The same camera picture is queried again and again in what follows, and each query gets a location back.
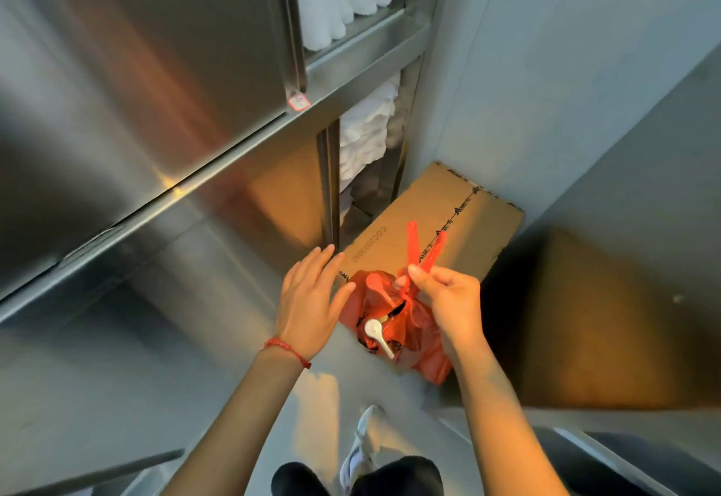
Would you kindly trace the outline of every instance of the person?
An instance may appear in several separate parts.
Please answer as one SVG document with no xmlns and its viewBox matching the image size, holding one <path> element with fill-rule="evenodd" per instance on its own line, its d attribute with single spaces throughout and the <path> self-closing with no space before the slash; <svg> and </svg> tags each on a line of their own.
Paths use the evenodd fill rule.
<svg viewBox="0 0 721 496">
<path fill-rule="evenodd" d="M 267 345 L 257 353 L 218 418 L 168 483 L 165 496 L 245 492 L 303 364 L 326 344 L 355 288 L 354 283 L 347 283 L 330 300 L 343 253 L 332 255 L 332 245 L 322 251 L 315 248 L 285 275 L 275 325 L 277 340 L 269 341 L 278 345 Z M 483 335 L 478 280 L 438 266 L 427 274 L 411 265 L 408 273 L 430 299 L 443 349 L 456 371 L 484 493 L 568 494 Z M 404 277 L 396 284 L 402 286 Z M 406 456 L 374 468 L 376 435 L 382 423 L 383 412 L 375 406 L 360 419 L 340 472 L 344 492 L 352 496 L 443 494 L 440 474 L 426 458 Z M 300 463 L 281 466 L 270 489 L 273 496 L 328 494 L 316 475 Z"/>
</svg>

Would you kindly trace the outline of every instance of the cabinet door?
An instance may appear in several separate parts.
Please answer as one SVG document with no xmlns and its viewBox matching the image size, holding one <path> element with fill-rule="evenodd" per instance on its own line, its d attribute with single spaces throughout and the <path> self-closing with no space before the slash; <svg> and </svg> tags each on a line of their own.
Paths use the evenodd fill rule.
<svg viewBox="0 0 721 496">
<path fill-rule="evenodd" d="M 284 112 L 282 11 L 0 0 L 0 298 Z"/>
</svg>

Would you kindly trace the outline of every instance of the sticker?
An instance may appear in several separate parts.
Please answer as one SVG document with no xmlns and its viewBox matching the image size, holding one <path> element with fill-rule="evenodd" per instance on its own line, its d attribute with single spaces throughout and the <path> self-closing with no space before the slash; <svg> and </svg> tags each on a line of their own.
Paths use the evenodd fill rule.
<svg viewBox="0 0 721 496">
<path fill-rule="evenodd" d="M 311 106 L 311 102 L 304 94 L 296 93 L 288 99 L 288 105 L 290 105 L 295 112 L 303 112 L 303 110 Z"/>
</svg>

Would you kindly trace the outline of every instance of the hand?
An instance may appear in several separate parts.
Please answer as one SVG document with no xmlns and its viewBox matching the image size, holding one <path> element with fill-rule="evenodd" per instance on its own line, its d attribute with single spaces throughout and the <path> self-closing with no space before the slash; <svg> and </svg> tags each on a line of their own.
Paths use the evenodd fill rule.
<svg viewBox="0 0 721 496">
<path fill-rule="evenodd" d="M 347 283 L 330 302 L 333 280 L 338 275 L 343 253 L 330 260 L 335 247 L 316 247 L 296 262 L 285 275 L 281 303 L 275 321 L 275 336 L 310 361 L 321 351 L 333 332 L 355 283 Z"/>
<path fill-rule="evenodd" d="M 408 267 L 408 273 L 430 298 L 443 350 L 449 357 L 487 346 L 481 324 L 481 284 L 476 278 L 440 266 L 434 266 L 427 274 L 415 264 Z M 405 277 L 399 277 L 396 286 L 402 287 Z"/>
</svg>

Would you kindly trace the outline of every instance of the forearm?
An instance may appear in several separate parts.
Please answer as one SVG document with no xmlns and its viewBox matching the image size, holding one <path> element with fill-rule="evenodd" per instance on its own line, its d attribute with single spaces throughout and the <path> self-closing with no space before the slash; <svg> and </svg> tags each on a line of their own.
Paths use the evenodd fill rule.
<svg viewBox="0 0 721 496">
<path fill-rule="evenodd" d="M 461 351 L 454 366 L 485 494 L 567 494 L 490 348 Z"/>
<path fill-rule="evenodd" d="M 302 369 L 295 356 L 278 346 L 259 352 L 221 414 L 166 487 L 165 496 L 243 494 Z"/>
</svg>

